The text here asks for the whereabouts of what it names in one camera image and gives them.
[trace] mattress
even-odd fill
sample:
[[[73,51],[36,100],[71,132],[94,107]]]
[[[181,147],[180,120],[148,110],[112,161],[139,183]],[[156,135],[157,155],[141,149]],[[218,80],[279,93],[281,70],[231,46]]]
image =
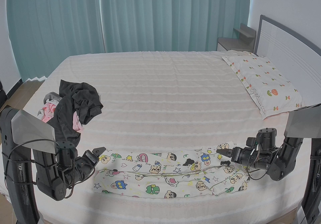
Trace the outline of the mattress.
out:
[[[236,52],[130,52],[71,56],[46,79],[25,106],[36,116],[43,97],[60,79],[96,87],[104,105],[77,147],[168,152],[234,141],[245,146],[265,127],[277,129],[280,146],[287,113],[262,120],[246,89],[221,59]],[[92,192],[93,178],[56,202],[35,187],[39,211],[62,223],[267,223],[294,209],[304,194],[311,140],[305,139],[294,171],[275,182],[251,180],[245,191],[219,196],[151,199]],[[8,195],[4,179],[0,191]]]

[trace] headboard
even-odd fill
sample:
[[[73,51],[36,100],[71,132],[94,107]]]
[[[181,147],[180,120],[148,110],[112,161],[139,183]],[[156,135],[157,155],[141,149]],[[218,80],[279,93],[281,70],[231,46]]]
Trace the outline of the headboard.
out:
[[[254,53],[274,63],[301,93],[306,106],[321,102],[321,49],[314,43],[261,15]]]

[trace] teal curtain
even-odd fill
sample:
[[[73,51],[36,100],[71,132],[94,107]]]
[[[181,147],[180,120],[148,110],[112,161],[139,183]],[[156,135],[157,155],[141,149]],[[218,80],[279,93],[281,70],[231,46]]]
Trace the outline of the teal curtain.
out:
[[[247,24],[250,0],[101,0],[106,52],[212,51]]]
[[[105,52],[99,0],[7,0],[7,18],[23,81],[70,55]]]
[[[247,23],[250,0],[7,0],[23,80],[68,56],[122,51],[211,51]]]

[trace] pillowcase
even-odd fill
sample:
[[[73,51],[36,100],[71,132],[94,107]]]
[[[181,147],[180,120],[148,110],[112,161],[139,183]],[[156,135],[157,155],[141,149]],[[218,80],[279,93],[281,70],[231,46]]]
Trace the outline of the pillowcase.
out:
[[[259,107],[262,119],[303,106],[303,98],[291,81],[267,57],[223,56]]]

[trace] robotic arm link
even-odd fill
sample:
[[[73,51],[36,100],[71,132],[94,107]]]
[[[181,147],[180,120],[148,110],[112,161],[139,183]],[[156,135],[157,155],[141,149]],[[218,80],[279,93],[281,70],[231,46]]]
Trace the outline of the robotic arm link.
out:
[[[55,141],[51,139],[36,139],[21,144],[14,142],[12,122],[19,111],[6,106],[0,112],[0,132],[2,139],[2,156],[5,170],[5,182],[9,191],[10,200],[17,217],[17,224],[40,224],[44,223],[38,212],[34,195],[34,185],[38,189],[56,201],[69,198],[74,185],[89,179],[95,171],[99,156],[106,150],[105,147],[95,148],[92,152],[86,150],[83,156],[78,152],[73,143],[68,141]],[[36,122],[37,125],[48,124],[38,120],[24,112],[25,116]],[[46,141],[54,146],[52,152],[48,149],[43,151],[33,148],[34,160],[31,159],[31,149],[27,144]],[[31,163],[36,164],[36,181],[32,180]],[[67,188],[71,189],[66,197]]]
[[[293,171],[303,138],[312,138],[307,186],[294,220],[294,224],[312,224],[321,212],[321,104],[289,113],[281,147],[275,146],[275,136],[275,128],[261,129],[255,138],[247,138],[247,147],[216,152],[246,166],[247,172],[248,167],[263,169],[272,180],[279,181]]]

